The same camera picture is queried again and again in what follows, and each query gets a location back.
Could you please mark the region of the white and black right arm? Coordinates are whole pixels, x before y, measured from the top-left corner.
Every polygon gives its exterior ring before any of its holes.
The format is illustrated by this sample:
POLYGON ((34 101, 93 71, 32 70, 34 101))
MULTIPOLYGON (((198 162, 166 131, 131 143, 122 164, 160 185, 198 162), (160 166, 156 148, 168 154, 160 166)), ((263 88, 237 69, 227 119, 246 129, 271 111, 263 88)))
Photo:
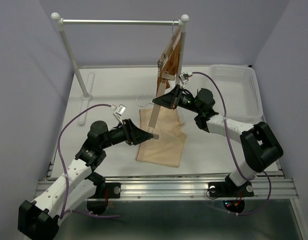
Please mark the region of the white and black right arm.
POLYGON ((197 114, 194 120, 199 129, 222 135, 228 143, 235 141, 241 144, 244 161, 237 164, 236 170, 224 182, 225 192, 229 195, 240 192, 242 185, 283 156, 283 149, 267 123, 261 121, 253 125, 217 113, 213 109, 213 94, 208 89, 202 88, 193 96, 176 85, 169 93, 154 98, 153 103, 170 110, 181 107, 194 112, 197 114))

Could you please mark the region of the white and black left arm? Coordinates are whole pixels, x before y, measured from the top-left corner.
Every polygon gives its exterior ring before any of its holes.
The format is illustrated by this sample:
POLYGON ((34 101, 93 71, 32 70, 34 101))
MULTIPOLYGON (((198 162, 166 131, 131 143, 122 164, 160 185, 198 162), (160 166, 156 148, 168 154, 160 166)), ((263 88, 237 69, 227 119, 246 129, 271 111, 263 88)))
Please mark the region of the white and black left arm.
POLYGON ((85 199, 104 193, 105 178, 95 170, 105 159, 106 148, 120 143, 134 146, 156 138, 130 119, 111 130, 104 121, 92 123, 86 141, 64 173, 40 196, 20 205, 18 230, 32 240, 52 240, 67 213, 85 199))

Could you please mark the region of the beige underwear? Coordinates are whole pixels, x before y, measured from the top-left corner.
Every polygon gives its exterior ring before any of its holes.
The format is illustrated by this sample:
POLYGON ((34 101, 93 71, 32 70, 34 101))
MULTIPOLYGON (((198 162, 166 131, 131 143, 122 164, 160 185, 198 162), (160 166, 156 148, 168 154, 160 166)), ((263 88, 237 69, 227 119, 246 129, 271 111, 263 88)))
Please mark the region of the beige underwear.
POLYGON ((161 108, 155 128, 148 126, 152 110, 140 110, 140 127, 142 130, 159 135, 140 144, 136 156, 139 162, 179 167, 185 144, 186 133, 181 131, 183 123, 177 110, 161 108))

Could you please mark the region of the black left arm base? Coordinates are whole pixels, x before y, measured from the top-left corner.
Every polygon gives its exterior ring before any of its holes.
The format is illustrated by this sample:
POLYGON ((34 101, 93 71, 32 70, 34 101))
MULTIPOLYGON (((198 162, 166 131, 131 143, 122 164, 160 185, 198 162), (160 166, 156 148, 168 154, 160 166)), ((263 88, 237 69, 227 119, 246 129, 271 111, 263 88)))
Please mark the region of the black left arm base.
POLYGON ((93 214, 103 214, 108 206, 109 200, 119 199, 121 195, 121 184, 119 182, 107 182, 98 186, 93 196, 87 199, 87 210, 93 214))

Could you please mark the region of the wooden clip hanger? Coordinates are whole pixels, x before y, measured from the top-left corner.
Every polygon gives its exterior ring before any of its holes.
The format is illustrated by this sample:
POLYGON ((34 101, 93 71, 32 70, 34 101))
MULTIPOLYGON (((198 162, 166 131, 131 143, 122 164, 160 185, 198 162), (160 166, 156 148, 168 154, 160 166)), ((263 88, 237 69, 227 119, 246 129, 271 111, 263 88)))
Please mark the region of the wooden clip hanger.
MULTIPOLYGON (((169 72, 164 71, 161 74, 161 78, 162 78, 162 81, 158 87, 158 91, 156 94, 157 97, 160 97, 165 93, 168 81, 175 81, 175 75, 171 75, 169 74, 169 72)), ((153 105, 153 108, 152 108, 151 116, 150 116, 149 123, 148 123, 148 132, 151 131, 151 134, 153 135, 153 139, 158 140, 159 135, 153 133, 153 130, 156 127, 161 106, 155 103, 152 103, 152 105, 153 105)))

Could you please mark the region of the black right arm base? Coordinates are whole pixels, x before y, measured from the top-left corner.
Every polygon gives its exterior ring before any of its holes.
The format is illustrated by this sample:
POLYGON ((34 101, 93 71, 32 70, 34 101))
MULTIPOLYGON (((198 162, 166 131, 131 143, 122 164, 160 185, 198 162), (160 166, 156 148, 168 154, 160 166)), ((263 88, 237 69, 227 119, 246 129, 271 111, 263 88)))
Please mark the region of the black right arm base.
POLYGON ((241 214, 245 209, 245 198, 254 197, 251 182, 236 186, 226 181, 214 181, 208 184, 206 196, 211 200, 223 198, 223 205, 230 213, 241 214))

